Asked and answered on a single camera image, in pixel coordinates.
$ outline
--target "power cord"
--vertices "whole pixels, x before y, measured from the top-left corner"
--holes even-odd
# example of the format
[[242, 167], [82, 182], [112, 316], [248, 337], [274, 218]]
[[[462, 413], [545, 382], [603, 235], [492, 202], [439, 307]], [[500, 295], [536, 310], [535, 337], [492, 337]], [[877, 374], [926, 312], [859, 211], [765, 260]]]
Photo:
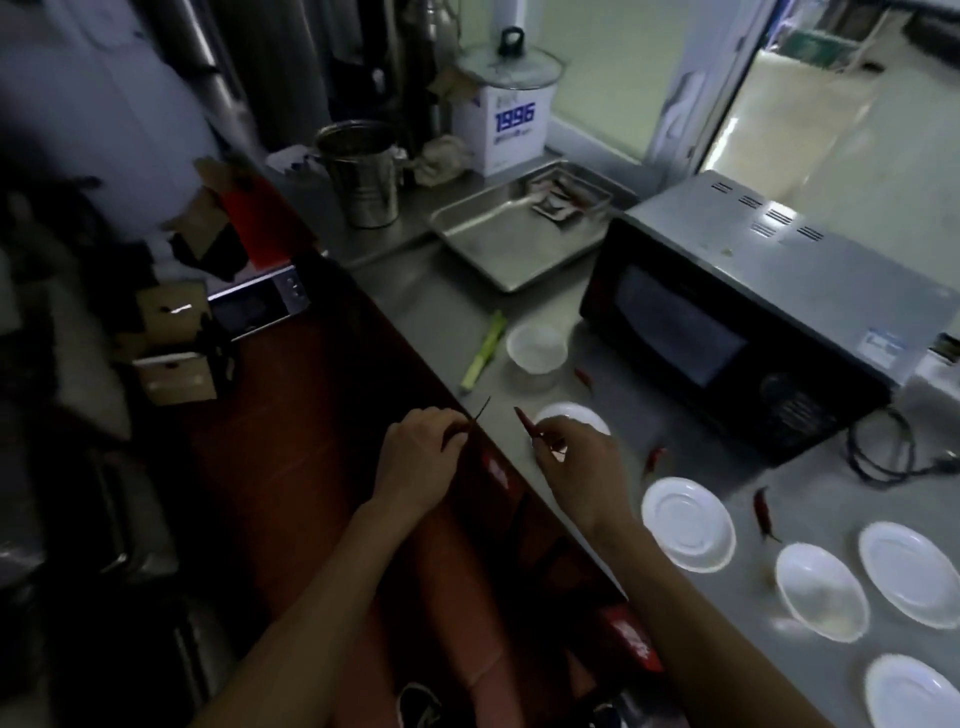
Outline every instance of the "power cord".
[[[900, 446], [906, 445], [906, 462], [900, 470], [878, 465], [860, 448], [856, 440], [857, 424], [851, 425], [850, 429], [847, 430], [847, 463], [853, 472], [860, 476], [861, 480], [877, 488], [889, 488], [923, 475], [956, 475], [960, 473], [960, 455], [949, 450], [934, 457], [925, 468], [917, 468], [917, 438], [913, 433], [913, 427], [893, 407], [884, 407], [881, 411], [897, 424], [897, 429], [900, 431]], [[868, 469], [873, 470], [876, 474], [868, 472]]]

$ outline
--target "microwave oven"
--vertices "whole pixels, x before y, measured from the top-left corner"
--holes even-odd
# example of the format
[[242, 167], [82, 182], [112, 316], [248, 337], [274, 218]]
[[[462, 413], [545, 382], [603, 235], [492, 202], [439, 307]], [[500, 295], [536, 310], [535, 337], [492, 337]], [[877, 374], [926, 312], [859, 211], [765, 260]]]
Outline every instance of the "microwave oven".
[[778, 465], [888, 404], [958, 310], [955, 291], [705, 172], [611, 221], [580, 312]]

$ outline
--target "stainless steel counter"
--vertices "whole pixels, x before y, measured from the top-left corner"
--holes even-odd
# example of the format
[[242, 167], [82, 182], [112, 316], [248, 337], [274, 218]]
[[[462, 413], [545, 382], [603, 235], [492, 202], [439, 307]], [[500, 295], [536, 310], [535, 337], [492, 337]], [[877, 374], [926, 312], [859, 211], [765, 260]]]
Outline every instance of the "stainless steel counter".
[[[641, 463], [653, 445], [665, 443], [674, 473], [693, 478], [719, 495], [737, 531], [737, 550], [729, 566], [715, 574], [690, 573], [689, 578], [836, 725], [870, 725], [862, 680], [867, 665], [884, 652], [917, 657], [960, 685], [960, 632], [933, 630], [898, 612], [869, 582], [856, 553], [856, 537], [863, 526], [891, 520], [922, 531], [960, 564], [956, 527], [960, 479], [927, 478], [888, 492], [875, 491], [849, 471], [838, 440], [786, 466], [764, 471], [749, 451], [720, 436], [630, 370], [580, 321], [577, 310], [592, 263], [592, 256], [583, 258], [558, 275], [508, 296], [497, 293], [439, 241], [425, 240], [354, 275], [454, 393], [460, 393], [458, 382], [497, 308], [511, 326], [537, 320], [568, 333], [569, 360], [551, 377], [524, 374], [501, 343], [474, 391], [460, 395], [464, 407], [475, 412], [492, 396], [481, 425], [555, 510], [514, 405], [531, 416], [557, 400], [578, 401], [596, 410], [621, 442], [635, 513], [643, 495]], [[572, 374], [574, 366], [593, 378], [593, 396]], [[958, 449], [960, 412], [954, 412], [953, 406], [922, 383], [904, 392], [901, 407], [917, 429], [922, 461], [932, 451]], [[864, 429], [865, 447], [872, 439], [883, 442], [880, 424]], [[770, 486], [768, 502], [781, 538], [787, 543], [823, 546], [844, 560], [864, 584], [872, 623], [859, 642], [840, 644], [819, 637], [791, 619], [780, 605], [773, 586], [780, 546], [761, 540], [752, 512], [752, 496], [760, 485]], [[562, 513], [558, 515], [574, 530]]]

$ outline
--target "window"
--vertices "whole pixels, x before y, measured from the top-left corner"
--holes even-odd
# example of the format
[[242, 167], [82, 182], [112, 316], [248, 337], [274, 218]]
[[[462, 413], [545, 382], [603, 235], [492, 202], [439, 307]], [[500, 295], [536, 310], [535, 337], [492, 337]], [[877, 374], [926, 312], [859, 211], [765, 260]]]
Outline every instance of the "window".
[[704, 167], [960, 289], [957, 130], [960, 24], [797, 0], [771, 26]]

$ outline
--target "white plate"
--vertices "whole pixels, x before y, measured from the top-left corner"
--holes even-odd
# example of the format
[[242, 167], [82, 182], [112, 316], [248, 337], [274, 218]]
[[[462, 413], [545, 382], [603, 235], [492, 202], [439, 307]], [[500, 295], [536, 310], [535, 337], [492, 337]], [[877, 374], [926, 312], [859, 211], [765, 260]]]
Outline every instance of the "white plate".
[[867, 669], [867, 710], [874, 728], [957, 728], [960, 692], [906, 655], [881, 655]]
[[736, 531], [720, 498], [699, 483], [665, 477], [647, 489], [643, 525], [681, 569], [720, 571], [733, 558]]
[[839, 643], [870, 627], [870, 604], [853, 572], [829, 551], [790, 544], [777, 556], [777, 592], [794, 619]]
[[578, 423], [590, 425], [593, 429], [605, 435], [610, 434], [610, 428], [607, 427], [607, 423], [601, 419], [600, 415], [589, 407], [584, 407], [582, 404], [577, 404], [576, 402], [558, 401], [553, 404], [548, 404], [537, 413], [537, 418], [534, 422], [538, 423], [540, 420], [546, 420], [550, 417], [569, 417]]
[[860, 533], [860, 560], [908, 617], [936, 629], [960, 624], [960, 574], [926, 536], [899, 523], [871, 523]]

